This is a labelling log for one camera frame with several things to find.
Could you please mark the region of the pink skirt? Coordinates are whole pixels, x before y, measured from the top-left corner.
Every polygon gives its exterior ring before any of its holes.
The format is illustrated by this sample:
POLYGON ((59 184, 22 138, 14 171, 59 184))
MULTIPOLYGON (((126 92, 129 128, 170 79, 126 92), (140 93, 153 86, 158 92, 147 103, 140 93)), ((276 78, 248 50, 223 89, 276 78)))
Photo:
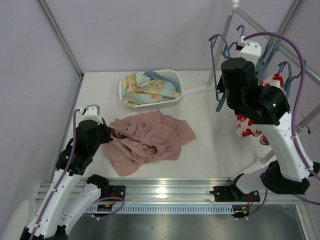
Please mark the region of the pink skirt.
POLYGON ((185 120, 159 110, 117 118, 109 126, 112 141, 103 145, 103 151, 121 177, 145 164, 178 160, 182 147, 196 139, 185 120))

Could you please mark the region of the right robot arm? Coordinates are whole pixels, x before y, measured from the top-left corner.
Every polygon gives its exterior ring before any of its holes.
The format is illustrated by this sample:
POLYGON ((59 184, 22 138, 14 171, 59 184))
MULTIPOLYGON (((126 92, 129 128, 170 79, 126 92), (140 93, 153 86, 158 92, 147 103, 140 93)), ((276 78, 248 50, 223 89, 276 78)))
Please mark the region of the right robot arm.
POLYGON ((242 57, 225 60, 221 77, 227 106, 253 122, 276 157, 263 169, 237 176, 236 188, 244 194, 262 189, 278 195, 305 194, 310 187, 308 178, 319 172, 320 164, 305 153, 283 91, 273 85, 260 86, 254 63, 242 57))

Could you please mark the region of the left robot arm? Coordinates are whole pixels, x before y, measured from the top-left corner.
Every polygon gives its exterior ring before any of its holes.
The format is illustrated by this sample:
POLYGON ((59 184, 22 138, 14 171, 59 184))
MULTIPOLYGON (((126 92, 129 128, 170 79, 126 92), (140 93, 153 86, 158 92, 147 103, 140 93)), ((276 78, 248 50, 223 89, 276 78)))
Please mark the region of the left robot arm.
POLYGON ((108 196, 110 181, 94 174, 72 203, 67 203, 100 145, 110 141, 111 129, 101 117, 85 119, 75 126, 73 138, 59 155, 50 188, 35 217, 24 228, 22 240, 68 239, 86 210, 98 199, 108 196))

